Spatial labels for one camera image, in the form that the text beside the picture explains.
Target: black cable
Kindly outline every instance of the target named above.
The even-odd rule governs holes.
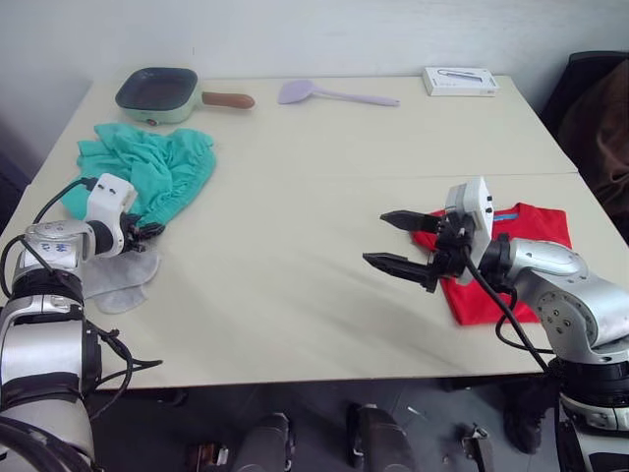
[[[111,399],[107,403],[105,403],[100,409],[89,415],[89,419],[93,421],[100,415],[102,415],[105,410],[111,407],[111,405],[113,405],[125,393],[131,381],[133,372],[142,371],[144,369],[158,366],[162,363],[162,361],[141,361],[139,359],[134,359],[127,345],[118,338],[120,331],[118,331],[117,329],[105,331],[104,329],[101,329],[91,322],[89,322],[89,325],[96,330],[103,342],[105,342],[118,357],[120,357],[127,363],[127,367],[123,371],[116,372],[105,377],[104,379],[100,379],[94,386],[93,390],[90,392],[92,393],[97,387],[104,384],[105,382],[109,382],[112,379],[123,375],[125,376],[122,380],[122,383],[120,384],[114,395],[111,397]]]
[[[52,199],[50,199],[46,205],[43,206],[43,208],[39,211],[35,219],[32,221],[32,224],[37,224],[39,221],[41,221],[41,218],[43,218],[46,212],[49,211],[53,205],[55,205],[64,195],[66,195],[75,187],[83,184],[87,187],[88,190],[92,190],[94,188],[94,185],[96,185],[96,182],[98,182],[98,179],[87,178],[87,177],[71,182],[66,187],[64,187],[61,192],[59,192]]]
[[[84,457],[86,456],[81,455],[71,445],[67,444],[64,441],[61,441],[53,434],[42,430],[37,426],[14,420],[13,418],[2,417],[0,418],[0,424],[5,424],[10,427],[16,428],[28,435],[32,435],[33,432],[42,435],[46,439],[45,446],[53,454],[55,454],[58,459],[62,460],[72,472],[91,472],[91,468],[87,465],[84,459]]]
[[[0,443],[20,455],[38,472],[66,472],[66,468],[43,442],[4,423],[0,423]]]
[[[540,365],[542,370],[545,373],[547,373],[548,365],[546,364],[546,362],[543,361],[540,353],[536,351],[536,348],[531,342],[531,340],[529,339],[529,336],[527,336],[526,332],[522,330],[522,326],[520,325],[520,322],[518,322],[518,320],[513,315],[513,312],[509,309],[507,304],[504,303],[504,300],[502,300],[500,296],[497,293],[495,293],[495,291],[487,283],[483,275],[479,272],[479,270],[476,268],[476,266],[472,262],[472,259],[470,258],[470,248],[468,247],[463,248],[462,253],[465,258],[465,266],[470,271],[470,274],[480,284],[480,286],[486,292],[486,294],[489,295],[489,297],[491,297],[491,300],[493,300],[495,304],[498,307],[500,307],[500,310],[502,310],[502,313],[504,313],[504,315],[509,319],[509,321],[513,325],[513,329],[515,330],[516,334],[522,341],[522,344],[524,344],[524,346],[527,348],[527,351],[531,353],[531,355],[536,360],[536,362]]]
[[[139,371],[144,371],[146,369],[150,369],[151,367],[156,367],[159,366],[160,364],[163,364],[163,361],[149,361],[149,365],[146,366],[135,366],[132,370],[133,372],[139,372]],[[112,381],[124,374],[126,374],[127,370],[123,370],[123,371],[118,371],[118,372],[114,372],[113,374],[110,374],[106,377],[103,377],[102,379],[100,379],[96,385],[94,386],[94,389],[99,388],[101,385],[106,384],[109,381]]]
[[[129,348],[118,339],[116,336],[118,335],[117,330],[113,330],[110,332],[104,331],[97,326],[94,326],[100,335],[100,338],[107,343],[107,345],[120,357],[122,357],[127,363],[127,368],[125,369],[125,377],[122,380],[122,383],[116,390],[116,393],[109,399],[107,403],[101,406],[98,410],[89,415],[89,420],[94,421],[100,415],[102,415],[107,409],[111,407],[118,399],[125,393],[129,383],[131,382],[131,376],[133,375],[133,357],[131,355],[131,351]]]
[[[9,287],[7,286],[7,279],[5,276],[5,267],[7,264],[7,257],[9,256],[9,251],[11,250],[11,248],[22,238],[24,238],[24,234],[21,234],[11,239],[11,241],[9,241],[7,245],[4,247],[4,249],[2,250],[2,256],[0,256],[0,285],[2,285],[2,291],[4,292],[7,299],[11,298],[11,291],[9,290]]]
[[[513,311],[515,309],[515,306],[518,303],[518,292],[513,290],[510,295],[511,295],[511,302],[509,303],[509,309]],[[518,344],[517,342],[513,342],[512,340],[504,337],[504,334],[502,334],[502,326],[504,325],[504,322],[506,322],[506,320],[507,320],[506,315],[502,315],[502,317],[500,317],[500,320],[498,320],[498,323],[495,324],[495,335],[498,337],[498,339],[500,339],[502,342],[504,342],[508,346],[514,347],[515,349],[520,349],[522,351],[528,351],[529,349],[527,349],[525,345]],[[554,354],[554,351],[552,349],[540,349],[536,347],[535,350],[539,352],[540,354]]]
[[[0,285],[2,286],[2,291],[4,292],[4,294],[6,295],[7,298],[11,298],[11,291],[9,290],[9,286],[7,285],[7,279],[6,279],[6,276],[5,276],[5,269],[6,269],[6,265],[7,265],[7,257],[9,256],[9,251],[11,251],[11,248],[18,241],[21,242],[22,245],[27,249],[27,251],[29,251],[32,254],[32,256],[37,259],[37,261],[43,266],[43,268],[48,270],[50,273],[54,273],[54,269],[34,249],[34,247],[29,244],[29,242],[26,240],[26,237],[25,237],[24,234],[20,234],[20,235],[16,236],[15,238],[11,239],[11,241],[9,241],[7,243],[7,245],[2,250],[2,256],[0,256]]]

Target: brown jacket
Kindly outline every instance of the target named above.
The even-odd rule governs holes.
[[[629,216],[629,60],[572,105],[557,138],[607,214]]]

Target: floor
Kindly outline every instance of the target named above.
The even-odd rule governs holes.
[[[478,470],[457,439],[460,425],[477,423],[490,434],[496,471],[556,471],[552,414],[543,422],[543,444],[523,454],[502,432],[502,394],[496,386],[445,391],[432,380],[282,383],[201,387],[181,406],[127,397],[94,422],[99,463],[114,472],[184,471],[187,444],[218,441],[235,452],[248,427],[273,411],[295,422],[295,472],[349,472],[345,409],[376,403],[404,427],[423,471]],[[94,402],[106,398],[96,397]]]

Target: black clamp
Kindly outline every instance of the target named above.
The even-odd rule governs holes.
[[[143,253],[146,249],[144,241],[159,236],[164,232],[166,226],[160,223],[149,223],[144,226],[137,226],[141,216],[138,214],[123,213],[120,215],[120,227],[127,235],[123,252],[137,251]]]
[[[472,216],[456,212],[444,216],[398,210],[385,213],[380,219],[405,231],[425,231],[437,235],[432,261],[427,265],[389,253],[363,254],[369,264],[394,277],[411,280],[434,292],[441,277],[459,276],[465,270],[463,249],[472,244],[475,224]]]

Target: gray cloth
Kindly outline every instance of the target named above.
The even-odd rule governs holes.
[[[93,259],[83,270],[84,297],[103,313],[123,313],[146,300],[143,285],[157,273],[156,251],[130,251],[114,258]]]

